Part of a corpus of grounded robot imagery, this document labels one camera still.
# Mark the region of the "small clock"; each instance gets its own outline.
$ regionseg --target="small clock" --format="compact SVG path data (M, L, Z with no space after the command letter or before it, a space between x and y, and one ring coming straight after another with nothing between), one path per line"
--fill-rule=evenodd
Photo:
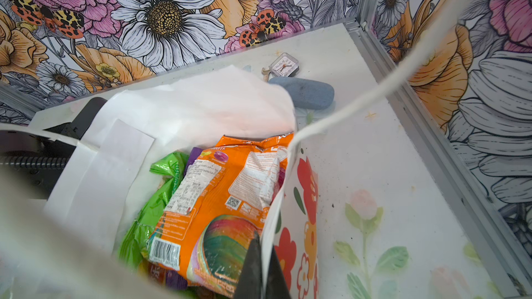
M298 70L299 62L288 53L283 53L270 65L270 71L275 76L294 76Z

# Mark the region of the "green candy bag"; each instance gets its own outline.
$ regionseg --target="green candy bag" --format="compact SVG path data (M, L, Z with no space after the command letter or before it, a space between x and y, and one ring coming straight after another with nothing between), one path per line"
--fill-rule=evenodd
M181 184L187 161L187 154L176 151L151 165L150 172L168 176L169 179L140 210L120 244L118 258L131 269L137 270L143 259L148 258L146 243L163 215L170 197Z

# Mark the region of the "floral wallpaper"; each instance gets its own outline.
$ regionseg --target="floral wallpaper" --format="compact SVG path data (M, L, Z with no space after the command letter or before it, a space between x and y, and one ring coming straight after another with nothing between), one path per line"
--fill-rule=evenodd
M19 125L27 125L31 118L19 112L6 103L0 102L0 123L17 123Z
M358 3L0 0L1 80L57 104L352 17Z
M446 0L378 0L374 35L398 63ZM409 79L532 256L532 1L471 0Z

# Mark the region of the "candy bag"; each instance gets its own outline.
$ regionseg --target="candy bag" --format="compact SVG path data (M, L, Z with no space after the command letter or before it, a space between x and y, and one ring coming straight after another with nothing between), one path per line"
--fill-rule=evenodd
M139 268L143 259L148 257L146 250L148 239L163 215L170 197L183 180L187 161L188 155L176 151L151 165L150 172L170 178L144 205L122 240L118 256L131 269Z
M149 239L150 262L231 297L254 233L282 185L292 134L224 136L188 168Z

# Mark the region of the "clock face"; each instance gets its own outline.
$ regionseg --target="clock face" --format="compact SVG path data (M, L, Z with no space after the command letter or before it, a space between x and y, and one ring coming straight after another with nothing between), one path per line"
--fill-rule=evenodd
M279 76L289 76L297 69L297 63L283 56L271 69Z

